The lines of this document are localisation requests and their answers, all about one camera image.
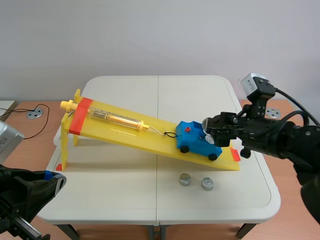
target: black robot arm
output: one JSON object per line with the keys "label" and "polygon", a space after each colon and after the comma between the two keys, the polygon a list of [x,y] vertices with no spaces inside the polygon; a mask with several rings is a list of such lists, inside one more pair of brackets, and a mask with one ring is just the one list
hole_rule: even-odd
{"label": "black robot arm", "polygon": [[[319,122],[304,108],[281,120],[267,119],[267,101],[279,90],[265,77],[254,73],[241,84],[252,104],[243,106],[238,114],[221,112],[206,118],[202,123],[203,130],[212,136],[218,147],[228,147],[230,140],[241,139],[240,155],[244,158],[249,158],[252,150],[293,162],[302,185],[303,202],[320,224],[320,126],[309,125],[309,118],[316,124]],[[289,121],[295,115],[302,117],[303,126]]]}
{"label": "black robot arm", "polygon": [[0,234],[8,231],[23,240],[49,240],[29,223],[66,184],[50,171],[29,171],[0,164]]}

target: white table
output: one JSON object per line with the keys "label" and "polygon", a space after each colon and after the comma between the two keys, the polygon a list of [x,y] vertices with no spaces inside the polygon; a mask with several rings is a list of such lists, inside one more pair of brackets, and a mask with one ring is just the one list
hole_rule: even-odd
{"label": "white table", "polygon": [[[174,123],[241,110],[220,76],[101,76],[87,83],[82,96]],[[54,142],[50,171],[60,157],[59,131]],[[247,223],[238,235],[243,237],[280,208],[278,188],[260,153],[241,160],[240,171],[221,171],[92,139],[79,143],[69,149],[67,184],[38,214],[49,223]],[[240,150],[241,142],[233,146]],[[179,184],[182,173],[191,175],[190,186]],[[212,178],[212,191],[201,188],[205,177]]]}

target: toy car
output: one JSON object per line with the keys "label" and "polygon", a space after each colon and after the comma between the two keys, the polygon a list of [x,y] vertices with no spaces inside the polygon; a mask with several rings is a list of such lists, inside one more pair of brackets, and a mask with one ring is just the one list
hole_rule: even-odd
{"label": "toy car", "polygon": [[216,160],[222,153],[221,147],[214,145],[210,135],[206,135],[199,122],[181,121],[175,128],[176,147],[181,153],[195,153],[207,156],[210,161]]}

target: table leg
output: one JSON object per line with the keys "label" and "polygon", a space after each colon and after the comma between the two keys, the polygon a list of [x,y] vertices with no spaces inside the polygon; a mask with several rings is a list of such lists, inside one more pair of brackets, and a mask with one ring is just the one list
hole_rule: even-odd
{"label": "table leg", "polygon": [[148,230],[148,238],[149,240],[155,240],[156,236],[160,236],[159,240],[166,240],[166,233],[167,233],[167,227],[170,225],[159,225],[159,226],[153,226],[153,225],[147,225]]}
{"label": "table leg", "polygon": [[160,239],[166,240],[167,235],[167,227],[170,227],[171,225],[161,225],[160,226]]}
{"label": "table leg", "polygon": [[257,223],[245,223],[242,225],[242,227],[239,229],[239,231],[236,233],[236,237],[238,239],[242,239],[247,233],[249,233]]}
{"label": "table leg", "polygon": [[155,236],[157,235],[156,232],[155,232],[155,226],[153,225],[148,225],[146,226],[147,229],[148,229],[148,238],[149,240],[155,240]]}
{"label": "table leg", "polygon": [[64,232],[71,240],[80,240],[77,231],[70,224],[56,225],[62,232]]}

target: black string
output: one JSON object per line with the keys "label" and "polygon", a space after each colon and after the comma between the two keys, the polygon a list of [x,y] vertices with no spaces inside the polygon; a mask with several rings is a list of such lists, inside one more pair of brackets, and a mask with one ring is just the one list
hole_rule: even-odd
{"label": "black string", "polygon": [[12,112],[14,112],[14,113],[23,113],[23,112],[34,111],[34,110],[32,110],[32,109],[26,109],[26,108],[18,108],[18,109],[15,109],[15,110],[10,110],[10,109],[6,109],[6,108],[2,108],[2,107],[0,107],[0,110],[6,110],[6,111],[8,111],[8,112],[2,114],[0,117],[2,117],[2,116],[4,116],[4,115],[7,115],[7,114],[10,114],[10,113],[12,113]]}
{"label": "black string", "polygon": [[35,106],[34,109],[18,108],[18,109],[15,109],[15,110],[10,110],[10,109],[6,109],[6,108],[0,107],[0,110],[6,110],[6,111],[8,111],[8,112],[2,114],[0,117],[2,117],[2,116],[4,116],[4,115],[7,115],[7,114],[10,114],[10,113],[12,113],[12,112],[14,112],[14,113],[35,112],[35,110],[36,110],[36,108],[37,108],[38,106],[46,106],[46,107],[48,108],[48,114],[47,114],[47,116],[46,116],[46,121],[45,121],[45,124],[44,124],[43,128],[42,128],[37,134],[35,134],[35,135],[33,135],[33,136],[30,136],[30,137],[25,137],[25,138],[24,138],[24,140],[26,140],[26,139],[32,139],[32,138],[34,138],[35,136],[39,135],[39,134],[45,129],[45,127],[47,126],[47,123],[48,123],[48,120],[49,120],[50,107],[48,107],[47,105],[42,104],[42,103],[40,103],[40,104],[38,104],[37,106]]}
{"label": "black string", "polygon": [[39,135],[39,134],[45,129],[45,127],[47,126],[47,123],[48,123],[48,120],[49,120],[50,107],[48,107],[48,106],[45,105],[45,104],[40,103],[40,104],[38,104],[37,106],[35,106],[35,108],[34,108],[33,110],[31,110],[31,111],[34,112],[38,106],[46,106],[46,107],[48,108],[48,114],[47,114],[47,116],[46,116],[45,124],[44,124],[43,128],[42,128],[37,134],[35,134],[35,135],[33,135],[33,136],[30,136],[30,137],[25,137],[24,140],[26,140],[26,139],[32,139],[32,138],[34,138],[35,136]]}
{"label": "black string", "polygon": [[165,131],[163,134],[167,135],[168,137],[173,138],[173,139],[177,137],[177,134],[175,132],[171,132],[171,131]]}

